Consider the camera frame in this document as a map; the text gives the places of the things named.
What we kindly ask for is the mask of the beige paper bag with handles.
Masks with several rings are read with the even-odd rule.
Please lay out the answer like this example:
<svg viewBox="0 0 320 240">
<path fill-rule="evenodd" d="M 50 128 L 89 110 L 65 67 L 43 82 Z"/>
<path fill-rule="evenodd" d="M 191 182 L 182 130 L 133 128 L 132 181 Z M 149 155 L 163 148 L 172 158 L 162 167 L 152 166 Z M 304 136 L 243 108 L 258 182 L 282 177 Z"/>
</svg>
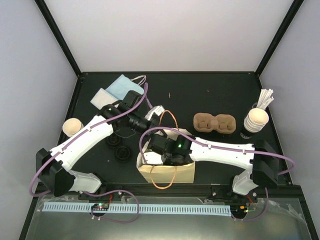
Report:
<svg viewBox="0 0 320 240">
<path fill-rule="evenodd" d="M 144 177 L 144 179 L 148 183 L 152 183 L 153 186 L 159 190 L 165 190 L 172 186 L 174 182 L 178 182 L 175 180 L 177 173 L 182 173 L 184 170 L 188 170 L 187 166 L 178 166 L 177 163 L 173 163 L 172 154 L 165 152 L 161 155 L 155 155 L 152 152 L 146 152 L 148 157 L 151 157 L 152 160 L 161 161 L 161 164 L 147 164 L 144 163 L 143 156 L 144 151 L 147 150 L 147 146 L 149 144 L 149 140 L 147 143 L 141 148 L 142 153 L 139 153 L 137 156 L 136 167 L 139 173 Z M 173 177 L 170 183 L 167 186 L 158 186 L 156 182 L 166 183 L 169 181 L 169 173 L 173 171 Z"/>
</svg>

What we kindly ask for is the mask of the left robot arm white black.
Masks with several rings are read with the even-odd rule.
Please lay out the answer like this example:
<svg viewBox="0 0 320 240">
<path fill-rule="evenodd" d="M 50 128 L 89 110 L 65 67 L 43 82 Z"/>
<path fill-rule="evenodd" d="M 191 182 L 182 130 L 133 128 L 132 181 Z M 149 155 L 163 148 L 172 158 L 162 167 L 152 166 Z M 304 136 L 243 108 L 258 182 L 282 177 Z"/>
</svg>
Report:
<svg viewBox="0 0 320 240">
<path fill-rule="evenodd" d="M 126 130 L 144 133 L 159 125 L 164 112 L 161 105 L 143 110 L 146 95 L 128 91 L 124 99 L 104 105 L 93 119 L 62 144 L 47 151 L 36 153 L 36 177 L 47 187 L 47 192 L 56 197 L 75 192 L 88 192 L 95 199 L 103 199 L 108 192 L 102 178 L 93 173 L 74 171 L 76 162 L 92 147 L 113 133 Z"/>
</svg>

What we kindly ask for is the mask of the black cup lid single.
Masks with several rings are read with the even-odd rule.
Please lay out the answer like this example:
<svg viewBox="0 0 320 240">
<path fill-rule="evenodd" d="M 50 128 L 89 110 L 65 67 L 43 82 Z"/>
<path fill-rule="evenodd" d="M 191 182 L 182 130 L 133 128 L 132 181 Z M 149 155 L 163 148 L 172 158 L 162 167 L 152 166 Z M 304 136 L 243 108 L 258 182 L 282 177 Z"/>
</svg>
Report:
<svg viewBox="0 0 320 240">
<path fill-rule="evenodd" d="M 114 156 L 117 162 L 126 163 L 131 158 L 132 151 L 126 145 L 120 145 L 114 150 Z"/>
</svg>

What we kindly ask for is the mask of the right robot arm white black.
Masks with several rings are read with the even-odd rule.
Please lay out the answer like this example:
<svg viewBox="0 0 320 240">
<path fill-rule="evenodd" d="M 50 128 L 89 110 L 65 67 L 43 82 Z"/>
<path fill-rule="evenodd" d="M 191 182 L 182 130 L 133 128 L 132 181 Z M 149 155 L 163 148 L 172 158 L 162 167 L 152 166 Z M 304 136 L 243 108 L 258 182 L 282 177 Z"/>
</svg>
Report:
<svg viewBox="0 0 320 240">
<path fill-rule="evenodd" d="M 232 178 L 228 198 L 240 201 L 256 187 L 278 185 L 279 159 L 264 140 L 251 144 L 214 142 L 179 134 L 176 137 L 154 134 L 143 151 L 148 165 L 183 166 L 193 162 L 213 162 L 235 166 L 242 172 Z"/>
</svg>

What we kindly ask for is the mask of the brown cardboard cup carrier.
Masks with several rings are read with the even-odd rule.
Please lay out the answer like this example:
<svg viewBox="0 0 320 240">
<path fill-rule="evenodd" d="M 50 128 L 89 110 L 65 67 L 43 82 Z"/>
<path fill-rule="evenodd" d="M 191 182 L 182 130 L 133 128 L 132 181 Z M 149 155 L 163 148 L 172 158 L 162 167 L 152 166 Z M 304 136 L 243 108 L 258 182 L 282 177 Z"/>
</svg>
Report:
<svg viewBox="0 0 320 240">
<path fill-rule="evenodd" d="M 201 133 L 216 131 L 220 134 L 232 134 L 237 128 L 236 119 L 229 114 L 196 113 L 193 116 L 193 127 Z"/>
</svg>

